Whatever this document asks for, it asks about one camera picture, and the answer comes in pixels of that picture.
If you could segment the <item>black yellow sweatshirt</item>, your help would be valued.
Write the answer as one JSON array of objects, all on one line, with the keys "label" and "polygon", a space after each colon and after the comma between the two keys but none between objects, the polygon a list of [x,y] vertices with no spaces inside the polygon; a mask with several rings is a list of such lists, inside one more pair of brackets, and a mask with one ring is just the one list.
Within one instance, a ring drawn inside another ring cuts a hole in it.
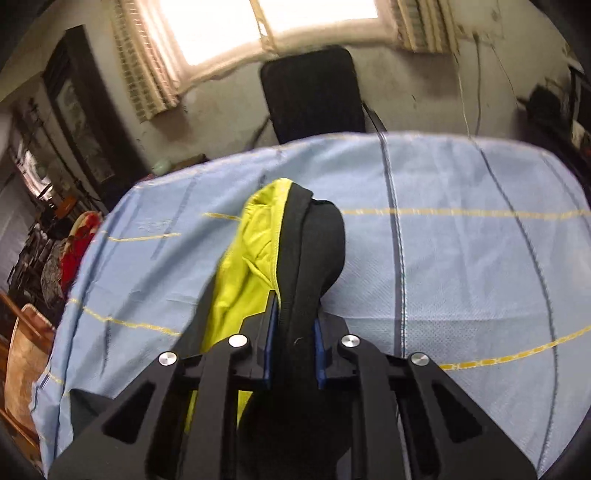
[{"label": "black yellow sweatshirt", "polygon": [[[315,321],[344,263],[344,222],[335,205],[289,179],[273,181],[246,202],[197,313],[169,350],[180,357],[206,353],[238,333],[245,318],[263,313],[267,295],[276,294],[269,382],[238,394],[234,479],[339,476],[339,460],[351,447],[349,428],[339,423],[346,403],[318,385]],[[97,418],[86,417],[96,404],[95,396],[74,393],[73,441]]]}]

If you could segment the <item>wooden chair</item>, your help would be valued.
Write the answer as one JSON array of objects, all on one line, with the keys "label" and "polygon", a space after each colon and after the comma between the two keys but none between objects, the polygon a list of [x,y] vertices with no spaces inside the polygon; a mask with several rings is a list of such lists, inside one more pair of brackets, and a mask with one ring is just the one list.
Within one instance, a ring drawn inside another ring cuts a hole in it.
[{"label": "wooden chair", "polygon": [[32,304],[19,308],[4,291],[1,301],[15,317],[10,341],[1,341],[1,421],[25,456],[39,460],[39,436],[29,404],[33,383],[47,366],[55,327]]}]

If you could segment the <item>light blue checked bedsheet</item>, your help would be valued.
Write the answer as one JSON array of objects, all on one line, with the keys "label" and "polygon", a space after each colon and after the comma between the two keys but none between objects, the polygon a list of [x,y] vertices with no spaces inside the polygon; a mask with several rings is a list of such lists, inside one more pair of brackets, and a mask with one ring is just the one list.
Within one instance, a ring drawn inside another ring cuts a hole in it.
[{"label": "light blue checked bedsheet", "polygon": [[547,472],[590,408],[589,204],[546,150],[418,133],[312,137],[134,186],[33,386],[43,464],[72,441],[70,392],[112,397],[179,338],[245,202],[280,178],[344,216],[325,310],[387,353],[427,353]]}]

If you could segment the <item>red floral blanket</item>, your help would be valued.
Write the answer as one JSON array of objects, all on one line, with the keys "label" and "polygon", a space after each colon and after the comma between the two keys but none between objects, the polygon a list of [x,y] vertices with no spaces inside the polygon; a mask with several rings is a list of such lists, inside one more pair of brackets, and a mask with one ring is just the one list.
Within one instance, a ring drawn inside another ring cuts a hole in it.
[{"label": "red floral blanket", "polygon": [[66,296],[73,284],[83,256],[102,224],[102,214],[86,211],[74,222],[60,256],[60,287]]}]

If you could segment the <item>black office chair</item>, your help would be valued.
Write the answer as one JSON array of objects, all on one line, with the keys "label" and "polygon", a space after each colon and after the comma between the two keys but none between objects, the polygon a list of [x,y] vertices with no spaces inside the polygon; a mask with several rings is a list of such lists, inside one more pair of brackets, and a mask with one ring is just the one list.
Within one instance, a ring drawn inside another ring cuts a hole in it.
[{"label": "black office chair", "polygon": [[260,83],[280,144],[332,134],[378,132],[386,126],[363,102],[349,51],[330,46],[263,64]]}]

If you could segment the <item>left beige curtain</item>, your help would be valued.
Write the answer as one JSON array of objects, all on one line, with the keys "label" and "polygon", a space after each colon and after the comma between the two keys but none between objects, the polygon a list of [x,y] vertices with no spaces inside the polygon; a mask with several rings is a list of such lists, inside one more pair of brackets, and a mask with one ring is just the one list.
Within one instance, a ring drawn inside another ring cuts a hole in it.
[{"label": "left beige curtain", "polygon": [[107,1],[120,70],[139,122],[179,103],[179,80],[153,1]]}]

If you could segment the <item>beige curtain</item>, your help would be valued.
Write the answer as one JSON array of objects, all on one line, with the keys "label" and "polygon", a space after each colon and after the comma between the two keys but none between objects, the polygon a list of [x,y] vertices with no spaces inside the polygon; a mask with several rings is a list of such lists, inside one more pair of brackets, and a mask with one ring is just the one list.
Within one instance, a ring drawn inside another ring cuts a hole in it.
[{"label": "beige curtain", "polygon": [[179,103],[179,80],[153,1],[107,1],[120,70],[139,122]]},{"label": "beige curtain", "polygon": [[456,23],[447,0],[394,0],[398,44],[413,53],[457,54]]}]

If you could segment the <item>right beige curtain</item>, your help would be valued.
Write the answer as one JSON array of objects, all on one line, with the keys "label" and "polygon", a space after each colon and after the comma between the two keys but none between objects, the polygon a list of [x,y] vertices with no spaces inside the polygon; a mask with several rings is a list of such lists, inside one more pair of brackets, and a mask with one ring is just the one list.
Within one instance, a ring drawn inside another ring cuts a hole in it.
[{"label": "right beige curtain", "polygon": [[398,44],[413,53],[457,54],[456,23],[447,0],[394,0]]}]

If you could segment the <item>bright window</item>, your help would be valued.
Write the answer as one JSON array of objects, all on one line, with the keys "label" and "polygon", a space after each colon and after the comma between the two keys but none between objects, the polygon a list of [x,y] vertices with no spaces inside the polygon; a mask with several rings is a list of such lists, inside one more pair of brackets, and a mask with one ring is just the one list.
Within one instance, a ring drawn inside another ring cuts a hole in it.
[{"label": "bright window", "polygon": [[396,41],[387,1],[139,1],[176,88],[325,45]]}]

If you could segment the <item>dark framed wall painting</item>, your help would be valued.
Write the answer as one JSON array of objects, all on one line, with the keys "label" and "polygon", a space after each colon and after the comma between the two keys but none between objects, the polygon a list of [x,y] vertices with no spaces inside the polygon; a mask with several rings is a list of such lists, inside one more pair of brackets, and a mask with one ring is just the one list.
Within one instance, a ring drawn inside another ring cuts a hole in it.
[{"label": "dark framed wall painting", "polygon": [[65,31],[42,79],[77,164],[98,200],[112,209],[148,171],[107,92],[84,26]]}]

